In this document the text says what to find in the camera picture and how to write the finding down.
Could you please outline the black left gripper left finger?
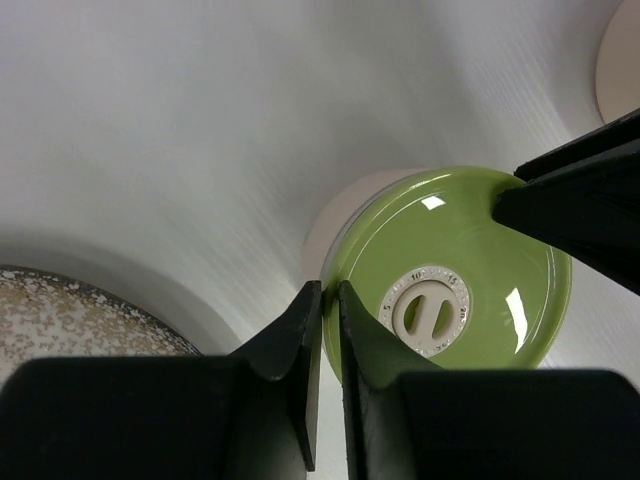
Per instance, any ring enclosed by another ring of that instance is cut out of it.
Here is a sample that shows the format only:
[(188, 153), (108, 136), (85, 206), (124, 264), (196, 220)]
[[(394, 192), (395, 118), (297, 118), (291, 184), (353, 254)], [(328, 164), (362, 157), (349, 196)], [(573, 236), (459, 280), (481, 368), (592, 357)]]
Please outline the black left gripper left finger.
[(321, 285), (226, 356), (44, 358), (1, 391), (5, 479), (303, 479)]

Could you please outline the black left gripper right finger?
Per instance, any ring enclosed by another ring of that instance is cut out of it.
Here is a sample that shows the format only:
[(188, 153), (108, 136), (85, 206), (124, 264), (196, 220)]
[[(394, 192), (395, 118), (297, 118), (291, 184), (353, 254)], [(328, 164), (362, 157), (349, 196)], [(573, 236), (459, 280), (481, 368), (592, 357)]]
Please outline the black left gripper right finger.
[(443, 370), (338, 293), (353, 479), (635, 479), (639, 394), (609, 370)]

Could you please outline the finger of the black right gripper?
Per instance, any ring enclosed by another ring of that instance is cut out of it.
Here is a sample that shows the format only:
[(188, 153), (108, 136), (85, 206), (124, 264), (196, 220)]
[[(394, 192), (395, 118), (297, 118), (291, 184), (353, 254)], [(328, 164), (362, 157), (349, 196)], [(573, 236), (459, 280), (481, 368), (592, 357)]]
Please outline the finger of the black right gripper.
[(639, 292), (639, 146), (625, 144), (498, 196), (492, 218)]
[(514, 176), (524, 181), (531, 181), (638, 139), (639, 110), (636, 109), (520, 165), (514, 171)]

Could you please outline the green round lid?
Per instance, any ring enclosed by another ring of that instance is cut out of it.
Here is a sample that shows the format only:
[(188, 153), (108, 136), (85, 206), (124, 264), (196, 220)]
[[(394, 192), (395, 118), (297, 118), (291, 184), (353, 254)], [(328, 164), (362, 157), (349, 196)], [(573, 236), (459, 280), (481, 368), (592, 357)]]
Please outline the green round lid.
[(340, 374), (338, 286), (404, 346), (444, 369), (539, 366), (564, 320), (572, 261), (496, 223), (520, 180), (483, 167), (425, 170), (375, 199), (326, 265), (324, 348)]

